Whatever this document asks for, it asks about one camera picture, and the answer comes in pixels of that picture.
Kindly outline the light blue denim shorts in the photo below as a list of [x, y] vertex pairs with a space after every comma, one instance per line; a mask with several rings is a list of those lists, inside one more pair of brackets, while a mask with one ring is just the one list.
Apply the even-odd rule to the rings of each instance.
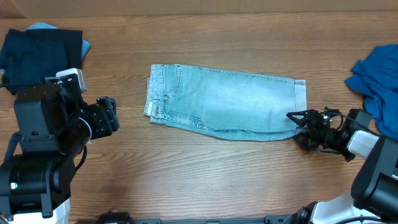
[[144, 114], [152, 123], [221, 139], [280, 141], [303, 131], [287, 113], [306, 108], [305, 80], [153, 64]]

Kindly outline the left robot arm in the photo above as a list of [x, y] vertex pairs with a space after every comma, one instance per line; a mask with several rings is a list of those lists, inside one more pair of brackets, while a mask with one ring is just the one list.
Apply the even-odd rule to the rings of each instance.
[[19, 131], [1, 164], [2, 223], [67, 223], [71, 182], [91, 140], [119, 128], [116, 101], [87, 104], [75, 74], [48, 78], [17, 93]]

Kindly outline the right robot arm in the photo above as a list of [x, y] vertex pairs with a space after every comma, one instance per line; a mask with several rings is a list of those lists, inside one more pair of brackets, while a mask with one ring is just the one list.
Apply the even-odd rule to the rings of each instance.
[[312, 202], [284, 223], [397, 223], [397, 141], [369, 129], [372, 116], [361, 109], [289, 112], [306, 128], [295, 142], [306, 151], [364, 159], [351, 191], [327, 202]]

